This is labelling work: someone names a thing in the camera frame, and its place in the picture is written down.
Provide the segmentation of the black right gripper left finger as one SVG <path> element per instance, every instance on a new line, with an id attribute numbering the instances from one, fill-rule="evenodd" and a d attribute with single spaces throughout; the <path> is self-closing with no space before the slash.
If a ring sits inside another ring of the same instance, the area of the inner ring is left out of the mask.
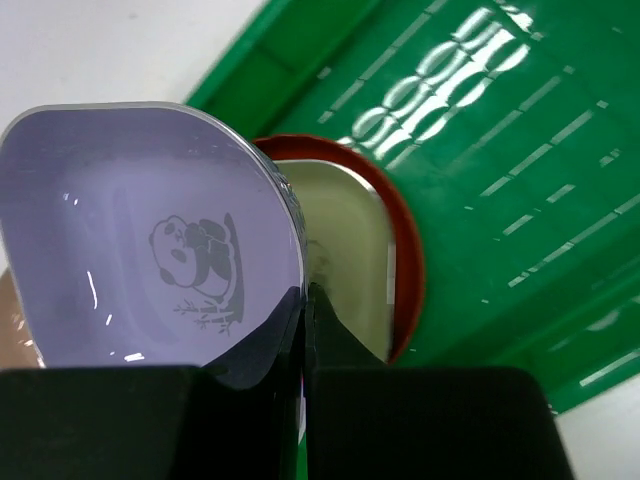
<path id="1" fill-rule="evenodd" d="M 292 479 L 302 300 L 202 367 L 9 370 L 5 479 Z"/>

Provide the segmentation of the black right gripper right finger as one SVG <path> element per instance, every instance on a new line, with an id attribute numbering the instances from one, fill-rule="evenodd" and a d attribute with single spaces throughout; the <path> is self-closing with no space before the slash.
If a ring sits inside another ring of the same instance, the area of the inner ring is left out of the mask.
<path id="1" fill-rule="evenodd" d="M 312 479 L 570 479 L 535 379 L 512 367 L 393 367 L 312 285 L 304 393 Z"/>

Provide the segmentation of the red round scalloped plate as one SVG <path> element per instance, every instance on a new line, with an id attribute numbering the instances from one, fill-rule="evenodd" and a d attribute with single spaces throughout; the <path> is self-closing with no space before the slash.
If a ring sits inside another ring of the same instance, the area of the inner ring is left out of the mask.
<path id="1" fill-rule="evenodd" d="M 381 168 L 363 155 L 333 140 L 308 134 L 276 134 L 254 144 L 274 161 L 327 160 L 367 180 L 381 197 L 396 240 L 393 343 L 389 356 L 396 362 L 408 349 L 420 321 L 427 291 L 423 244 L 414 216 L 403 195 Z"/>

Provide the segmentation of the green square panda plate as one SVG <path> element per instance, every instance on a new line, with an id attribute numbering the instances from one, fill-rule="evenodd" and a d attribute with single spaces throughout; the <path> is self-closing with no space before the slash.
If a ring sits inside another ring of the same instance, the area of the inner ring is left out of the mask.
<path id="1" fill-rule="evenodd" d="M 280 160 L 306 222 L 309 279 L 376 357 L 393 345 L 396 242 L 386 206 L 354 170 L 319 159 Z"/>

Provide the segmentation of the pink square panda plate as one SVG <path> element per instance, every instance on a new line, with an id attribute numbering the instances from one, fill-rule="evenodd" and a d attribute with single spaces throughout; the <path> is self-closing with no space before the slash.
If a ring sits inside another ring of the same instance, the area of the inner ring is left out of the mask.
<path id="1" fill-rule="evenodd" d="M 0 307 L 1 369 L 44 368 L 9 271 L 1 275 Z"/>

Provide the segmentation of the green plastic bin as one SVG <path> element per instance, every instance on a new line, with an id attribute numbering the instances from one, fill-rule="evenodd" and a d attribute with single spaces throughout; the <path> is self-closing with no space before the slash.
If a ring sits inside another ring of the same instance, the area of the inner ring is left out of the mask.
<path id="1" fill-rule="evenodd" d="M 190 95 L 311 134 L 414 214 L 405 365 L 510 365 L 567 411 L 639 371 L 635 1 L 269 1 Z"/>

